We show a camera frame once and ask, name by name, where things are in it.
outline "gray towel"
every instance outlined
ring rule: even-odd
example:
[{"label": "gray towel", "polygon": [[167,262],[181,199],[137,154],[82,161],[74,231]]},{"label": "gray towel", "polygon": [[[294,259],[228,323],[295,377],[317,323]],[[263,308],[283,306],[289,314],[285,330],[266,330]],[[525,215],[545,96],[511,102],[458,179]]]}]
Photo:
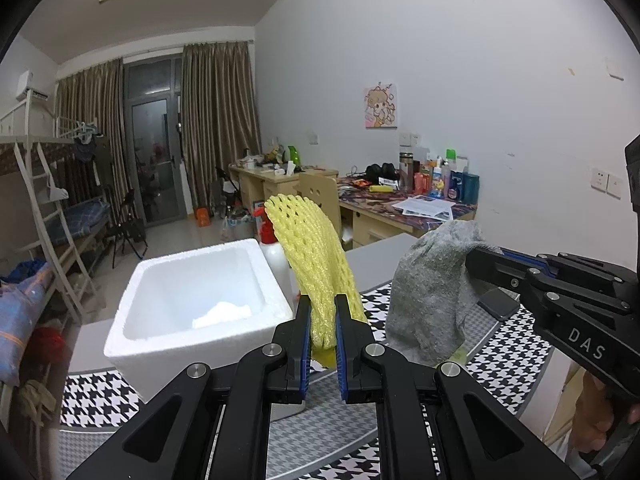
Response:
[{"label": "gray towel", "polygon": [[466,255],[488,245],[474,221],[445,222],[420,238],[400,260],[391,285],[386,336],[409,361],[435,366],[465,340],[463,323],[493,285],[469,276]]}]

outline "power socket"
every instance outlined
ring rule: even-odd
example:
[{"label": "power socket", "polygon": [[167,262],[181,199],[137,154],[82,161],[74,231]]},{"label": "power socket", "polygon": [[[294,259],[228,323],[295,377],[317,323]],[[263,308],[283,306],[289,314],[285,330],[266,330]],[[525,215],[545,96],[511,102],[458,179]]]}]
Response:
[{"label": "power socket", "polygon": [[616,198],[622,198],[623,180],[615,175],[609,175],[607,182],[607,193]]},{"label": "power socket", "polygon": [[598,168],[591,171],[591,187],[607,192],[607,182],[609,181],[609,173],[605,173]]}]

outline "human hand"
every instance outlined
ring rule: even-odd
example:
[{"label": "human hand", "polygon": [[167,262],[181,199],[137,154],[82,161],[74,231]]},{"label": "human hand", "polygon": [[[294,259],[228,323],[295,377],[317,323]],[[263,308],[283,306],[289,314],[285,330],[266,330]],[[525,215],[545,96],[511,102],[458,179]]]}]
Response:
[{"label": "human hand", "polygon": [[[582,393],[575,403],[571,443],[580,452],[601,450],[607,441],[607,431],[613,425],[613,408],[607,399],[605,385],[585,372]],[[640,420],[640,404],[631,407],[627,415],[629,424]]]}]

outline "ladder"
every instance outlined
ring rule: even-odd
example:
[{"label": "ladder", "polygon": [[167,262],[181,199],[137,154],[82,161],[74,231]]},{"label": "ladder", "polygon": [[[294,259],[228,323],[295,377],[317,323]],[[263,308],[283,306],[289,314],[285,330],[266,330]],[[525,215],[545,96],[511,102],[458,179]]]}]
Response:
[{"label": "ladder", "polygon": [[[65,306],[69,310],[69,313],[71,314],[73,320],[78,324],[82,324],[87,321],[87,312],[82,306],[82,297],[88,292],[93,294],[94,296],[97,296],[97,290],[95,288],[94,280],[92,280],[89,276],[89,272],[82,262],[82,258],[80,257],[78,248],[76,247],[76,244],[71,236],[71,232],[69,231],[69,227],[66,223],[65,214],[62,209],[60,200],[53,200],[52,202],[50,202],[55,205],[55,210],[52,213],[47,214],[46,216],[43,216],[42,214],[41,203],[38,201],[38,198],[36,196],[34,183],[39,179],[46,179],[47,184],[53,186],[54,179],[49,167],[49,163],[47,162],[44,149],[42,147],[42,142],[39,138],[36,138],[35,142],[32,142],[32,138],[28,135],[29,114],[31,108],[30,105],[31,99],[30,96],[28,96],[25,113],[25,132],[27,133],[27,135],[19,137],[19,140],[16,140],[16,142],[14,143],[14,154],[18,167],[20,168],[20,173],[22,174],[22,179],[24,180],[24,183],[27,187],[39,241],[30,244],[22,249],[31,251],[38,246],[42,247],[42,251],[44,252],[46,261],[54,269],[54,284],[56,290],[60,292]],[[42,169],[44,170],[44,172],[40,174],[33,174],[33,162],[31,159],[34,146],[36,148],[40,164],[42,165]],[[53,243],[51,242],[51,238],[49,237],[49,233],[47,232],[46,227],[46,222],[55,217],[60,218],[62,229],[65,232],[66,242],[68,243],[68,248],[66,248],[66,250],[60,256],[56,254],[55,248],[53,247]],[[78,267],[80,268],[81,277],[78,283],[72,285],[71,282],[69,282],[66,273],[76,262],[78,263]]]}]

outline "door frame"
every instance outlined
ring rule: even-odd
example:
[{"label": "door frame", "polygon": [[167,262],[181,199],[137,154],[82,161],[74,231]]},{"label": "door frame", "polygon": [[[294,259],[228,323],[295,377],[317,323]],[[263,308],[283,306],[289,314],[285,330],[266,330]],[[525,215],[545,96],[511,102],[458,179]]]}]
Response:
[{"label": "door frame", "polygon": [[[180,175],[180,164],[182,163],[182,152],[180,148],[180,133],[178,132],[178,96],[181,92],[175,89],[175,65],[176,60],[182,59],[182,54],[172,54],[169,56],[150,57],[148,59],[142,59],[132,63],[124,65],[124,91],[123,91],[123,106],[124,106],[124,130],[127,143],[127,155],[129,166],[129,177],[134,188],[136,197],[136,209],[139,212],[138,216],[143,219],[145,226],[152,227],[155,225],[165,224],[169,222],[175,222],[187,218],[187,210],[184,204],[184,193],[182,192],[182,176]],[[129,98],[129,69],[133,66],[139,66],[144,64],[152,64],[158,61],[171,60],[171,75],[169,90],[163,92],[155,92],[153,94]],[[167,135],[169,138],[169,157],[174,158],[173,176],[175,184],[175,195],[178,201],[178,214],[170,218],[147,221],[145,210],[142,203],[142,194],[140,193],[140,183],[138,181],[138,168],[136,167],[136,150],[133,139],[133,117],[132,109],[137,105],[144,105],[152,103],[154,101],[166,101],[166,114],[167,114]]]}]

